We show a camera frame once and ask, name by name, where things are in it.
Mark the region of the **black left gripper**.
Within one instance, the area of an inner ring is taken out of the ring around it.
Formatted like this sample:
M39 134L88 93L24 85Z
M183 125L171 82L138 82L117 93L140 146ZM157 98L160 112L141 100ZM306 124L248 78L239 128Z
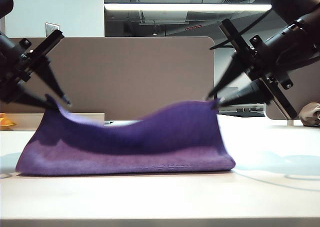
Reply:
M28 51L32 43L23 38L14 43L4 33L0 34L0 100L7 104L18 103L43 109L55 109L55 104L29 92L23 83L31 79L33 73L67 105L70 99L61 89L50 67L47 54L64 38L60 30L54 30L35 49Z

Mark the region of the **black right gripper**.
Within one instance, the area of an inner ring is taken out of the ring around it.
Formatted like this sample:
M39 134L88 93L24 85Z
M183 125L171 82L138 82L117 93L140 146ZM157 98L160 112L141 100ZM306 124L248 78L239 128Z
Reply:
M280 77L284 80L277 79L273 70L276 65L276 57L262 39L258 35L254 36L250 40L252 45L250 47L228 19L222 21L220 29L227 38L232 38L231 44L235 52L226 71L209 91L206 99L211 99L242 73L246 73L251 80L249 85L220 99L218 107L274 102L286 120L295 119L298 115L296 110L278 87L280 83L289 84L292 87L293 83L283 72L280 73Z

